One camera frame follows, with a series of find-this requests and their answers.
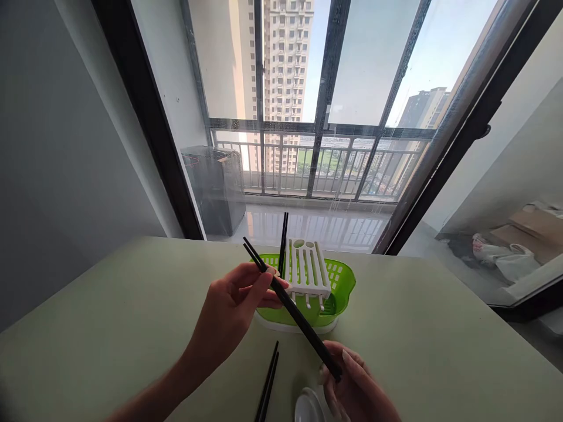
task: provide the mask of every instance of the chopsticks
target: chopsticks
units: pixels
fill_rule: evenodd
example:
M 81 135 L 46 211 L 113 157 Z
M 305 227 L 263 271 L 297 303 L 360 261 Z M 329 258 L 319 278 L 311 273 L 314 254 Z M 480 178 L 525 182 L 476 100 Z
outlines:
M 283 264 L 286 257 L 286 236 L 287 236 L 287 223 L 289 220 L 289 213 L 283 213 L 283 225 L 281 227 L 281 245 L 280 245 L 280 259 L 278 261 L 277 270 L 280 272 L 281 277 L 285 277 L 283 270 L 285 269 Z
M 260 403 L 258 403 L 258 410 L 256 411 L 256 417 L 254 418 L 255 422 L 263 422 L 266 419 L 268 404 L 270 403 L 270 394 L 272 392 L 272 384 L 274 383 L 274 377 L 276 375 L 277 360 L 280 357 L 280 352 L 277 351 L 279 343 L 279 341 L 276 341 L 274 353 L 272 353 L 270 367 L 268 368 L 268 374 L 266 376 L 266 381 L 264 382 L 264 388 L 262 388 L 262 395 L 260 396 Z
M 257 254 L 256 250 L 252 247 L 248 239 L 246 237 L 243 237 L 243 239 L 246 242 L 244 244 L 246 251 L 250 254 L 259 270 L 265 273 L 267 270 L 266 264 L 264 263 L 262 258 L 260 258 L 260 255 Z M 301 329 L 313 349 L 315 349 L 318 357 L 321 358 L 323 363 L 327 366 L 327 369 L 330 371 L 333 378 L 336 380 L 336 382 L 339 382 L 342 376 L 342 369 L 334 361 L 327 347 L 323 344 L 317 333 L 315 333 L 309 322 L 307 322 L 301 311 L 299 311 L 297 305 L 293 303 L 287 292 L 277 280 L 277 277 L 274 276 L 272 278 L 272 283 L 270 284 L 270 286 L 274 289 L 274 292 L 276 292 L 276 295 L 280 298 L 281 304 L 286 307 L 287 312 L 289 312 L 297 326 Z

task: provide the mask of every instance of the high-rise building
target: high-rise building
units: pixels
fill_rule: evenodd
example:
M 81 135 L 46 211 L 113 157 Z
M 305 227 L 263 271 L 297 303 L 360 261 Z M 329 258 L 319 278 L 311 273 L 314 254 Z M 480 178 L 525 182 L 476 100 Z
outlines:
M 420 91 L 406 103 L 405 110 L 399 120 L 399 127 L 435 129 L 438 116 L 444 109 L 450 92 L 444 87 L 430 91 Z

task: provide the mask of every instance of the sky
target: sky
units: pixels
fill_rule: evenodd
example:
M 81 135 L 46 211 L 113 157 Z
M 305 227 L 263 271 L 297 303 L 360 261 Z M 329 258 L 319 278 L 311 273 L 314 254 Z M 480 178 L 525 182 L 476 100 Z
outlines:
M 451 90 L 496 0 L 432 0 L 387 126 L 410 96 Z M 329 122 L 378 125 L 410 32 L 417 0 L 352 0 Z M 303 121 L 313 122 L 330 0 L 316 0 Z

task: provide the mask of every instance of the light green table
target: light green table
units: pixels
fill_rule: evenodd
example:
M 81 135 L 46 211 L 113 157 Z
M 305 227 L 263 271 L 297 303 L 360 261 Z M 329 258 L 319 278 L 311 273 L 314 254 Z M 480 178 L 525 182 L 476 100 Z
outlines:
M 365 358 L 404 421 L 562 420 L 562 374 L 437 263 L 325 256 L 357 278 L 328 337 Z M 19 421 L 102 419 L 175 361 L 208 284 L 246 260 L 227 243 L 142 238 L 123 247 L 0 335 L 4 400 Z M 320 361 L 302 335 L 256 321 L 170 419 L 253 420 L 276 339 L 268 420 L 293 420 Z

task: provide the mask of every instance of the plastic bag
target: plastic bag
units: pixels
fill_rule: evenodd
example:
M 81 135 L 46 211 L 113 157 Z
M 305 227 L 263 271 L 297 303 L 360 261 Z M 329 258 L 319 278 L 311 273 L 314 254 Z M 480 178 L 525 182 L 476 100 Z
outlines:
M 496 260 L 498 269 L 507 280 L 515 283 L 540 267 L 534 258 L 534 253 L 524 246 L 513 243 L 510 245 L 510 250 L 514 254 Z

